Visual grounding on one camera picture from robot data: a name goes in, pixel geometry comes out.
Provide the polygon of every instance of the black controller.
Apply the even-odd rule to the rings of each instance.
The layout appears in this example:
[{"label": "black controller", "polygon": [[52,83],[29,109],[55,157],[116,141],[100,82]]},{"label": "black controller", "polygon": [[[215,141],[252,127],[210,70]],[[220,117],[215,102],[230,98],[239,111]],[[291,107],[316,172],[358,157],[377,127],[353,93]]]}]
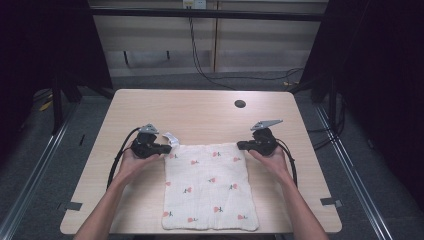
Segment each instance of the black controller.
[{"label": "black controller", "polygon": [[269,128],[253,132],[255,140],[237,142],[239,150],[256,150],[262,156],[269,156],[277,148],[278,142]]},{"label": "black controller", "polygon": [[154,154],[168,154],[172,147],[154,143],[156,140],[155,134],[139,132],[137,138],[131,144],[131,149],[140,158],[148,158]]}]

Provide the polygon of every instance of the white towel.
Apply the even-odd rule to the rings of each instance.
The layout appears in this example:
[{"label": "white towel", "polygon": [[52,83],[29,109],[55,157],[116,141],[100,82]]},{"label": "white towel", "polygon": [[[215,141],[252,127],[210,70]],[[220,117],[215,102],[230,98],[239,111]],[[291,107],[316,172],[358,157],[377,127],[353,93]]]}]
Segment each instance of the white towel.
[{"label": "white towel", "polygon": [[235,143],[174,147],[165,174],[164,229],[259,227],[246,160]]}]

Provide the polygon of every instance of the handheld controller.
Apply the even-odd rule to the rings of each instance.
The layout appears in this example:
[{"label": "handheld controller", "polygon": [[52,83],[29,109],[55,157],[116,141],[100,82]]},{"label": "handheld controller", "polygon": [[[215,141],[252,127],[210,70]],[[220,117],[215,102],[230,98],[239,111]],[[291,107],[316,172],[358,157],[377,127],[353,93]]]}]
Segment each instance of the handheld controller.
[{"label": "handheld controller", "polygon": [[292,157],[290,150],[287,145],[280,139],[276,139],[271,130],[268,128],[272,125],[282,122],[283,120],[271,120],[271,121],[260,121],[255,124],[250,130],[253,132],[253,139],[250,141],[239,141],[237,147],[239,150],[256,150],[262,156],[270,156],[274,150],[280,146],[283,151],[287,154],[289,162],[292,168],[293,181],[297,186],[297,171],[294,164],[294,158]]},{"label": "handheld controller", "polygon": [[171,146],[154,143],[156,140],[155,134],[159,134],[159,132],[158,130],[156,130],[156,128],[152,124],[147,124],[146,126],[132,130],[130,134],[128,134],[127,138],[122,144],[121,149],[119,150],[118,154],[115,157],[115,161],[113,162],[112,168],[110,169],[106,188],[109,187],[109,185],[111,184],[113,180],[116,166],[118,165],[119,159],[121,158],[122,154],[125,151],[124,147],[126,146],[128,139],[136,131],[138,131],[137,138],[134,139],[130,148],[131,150],[133,150],[135,155],[141,158],[141,160],[146,159],[152,156],[153,154],[162,154],[162,153],[168,154],[171,152],[171,149],[172,149]]},{"label": "handheld controller", "polygon": [[154,154],[168,154],[171,152],[172,147],[169,145],[162,145],[154,143],[156,136],[152,133],[145,133],[140,131],[137,138],[131,144],[131,150],[139,158],[145,159]]},{"label": "handheld controller", "polygon": [[278,143],[269,128],[258,129],[253,132],[255,140],[239,141],[237,147],[239,150],[256,150],[262,156],[269,156],[277,148]]}]

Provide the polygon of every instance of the table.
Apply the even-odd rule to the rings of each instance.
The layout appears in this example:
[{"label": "table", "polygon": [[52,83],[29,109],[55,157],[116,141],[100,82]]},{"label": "table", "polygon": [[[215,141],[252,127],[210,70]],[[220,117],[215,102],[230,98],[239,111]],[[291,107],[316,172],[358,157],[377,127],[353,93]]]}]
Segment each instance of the table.
[{"label": "table", "polygon": [[[246,103],[235,106],[236,100]],[[180,144],[218,144],[251,140],[250,128],[260,120],[283,119],[271,126],[296,159],[299,191],[326,232],[341,230],[334,205],[320,199],[331,197],[309,140],[294,97],[286,92],[209,90],[129,90],[116,92],[81,175],[72,202],[82,203],[79,211],[68,210],[61,231],[74,234],[103,196],[108,174],[128,133],[152,123],[161,134],[171,132]],[[156,143],[166,144],[158,136]],[[254,233],[291,232],[281,189],[267,170],[246,153],[249,183],[260,227]],[[128,185],[112,224],[111,233],[125,234],[228,234],[241,230],[164,230],[161,225],[165,191],[162,159],[143,169]]]}]

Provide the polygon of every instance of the cable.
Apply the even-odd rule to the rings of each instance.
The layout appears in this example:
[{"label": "cable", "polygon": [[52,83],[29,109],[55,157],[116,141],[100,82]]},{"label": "cable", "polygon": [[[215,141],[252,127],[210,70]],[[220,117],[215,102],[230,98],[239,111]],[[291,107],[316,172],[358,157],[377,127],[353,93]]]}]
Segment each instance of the cable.
[{"label": "cable", "polygon": [[319,73],[314,75],[313,77],[311,77],[311,79],[309,81],[301,81],[299,82],[298,85],[296,85],[294,88],[290,89],[290,93],[292,93],[293,95],[300,92],[300,91],[304,91],[306,89],[310,89],[314,86],[316,86],[316,84],[318,84],[318,82],[326,77],[329,77],[330,73],[325,71],[324,73]]},{"label": "cable", "polygon": [[116,170],[116,166],[118,165],[119,159],[121,159],[121,156],[122,156],[122,154],[125,152],[125,150],[127,150],[127,149],[128,149],[128,148],[124,149],[124,148],[125,148],[125,146],[127,145],[128,139],[131,137],[131,135],[133,135],[133,133],[134,133],[134,132],[138,131],[139,129],[140,129],[140,128],[135,128],[134,130],[132,130],[132,131],[128,134],[127,138],[125,138],[125,141],[124,141],[124,143],[122,144],[121,149],[119,149],[119,152],[118,152],[118,154],[117,154],[117,155],[116,155],[116,157],[115,157],[115,161],[114,161],[114,162],[113,162],[113,164],[112,164],[112,168],[110,169],[110,173],[109,173],[109,178],[108,178],[108,181],[107,181],[106,189],[108,189],[108,188],[109,188],[109,185],[112,183],[113,175],[115,175],[115,170]]},{"label": "cable", "polygon": [[223,80],[223,79],[253,79],[253,80],[263,80],[263,81],[273,81],[273,80],[279,80],[279,79],[288,79],[289,76],[304,70],[304,68],[292,68],[289,69],[288,71],[286,71],[285,76],[281,76],[281,77],[274,77],[274,78],[260,78],[260,77],[210,77],[210,76],[206,76],[206,74],[203,72],[201,64],[200,64],[200,60],[197,54],[197,47],[196,47],[196,41],[195,41],[195,37],[194,37],[194,28],[193,28],[193,19],[189,18],[189,22],[190,22],[190,35],[191,35],[191,44],[192,44],[192,55],[193,55],[193,61],[194,61],[194,66],[196,67],[197,72],[204,77],[206,80],[208,80],[209,82],[221,86],[221,87],[225,87],[231,90],[236,90],[232,87],[214,82],[212,80]]},{"label": "cable", "polygon": [[289,162],[290,162],[290,166],[292,169],[292,174],[293,174],[293,182],[297,187],[297,170],[296,170],[296,165],[294,164],[294,158],[292,157],[289,148],[287,147],[286,143],[283,142],[280,139],[275,139],[277,140],[278,145],[283,149],[283,151],[287,154],[287,157],[289,157]]},{"label": "cable", "polygon": [[319,143],[316,143],[313,145],[314,150],[317,151],[323,147],[325,147],[327,144],[329,144],[330,142],[336,140],[339,138],[339,136],[342,134],[343,130],[344,130],[344,125],[345,125],[345,115],[346,115],[346,100],[343,97],[342,98],[342,107],[340,109],[339,112],[339,122],[337,123],[337,129],[335,129],[335,137],[331,137],[330,139],[326,139],[324,141],[321,141]]}]

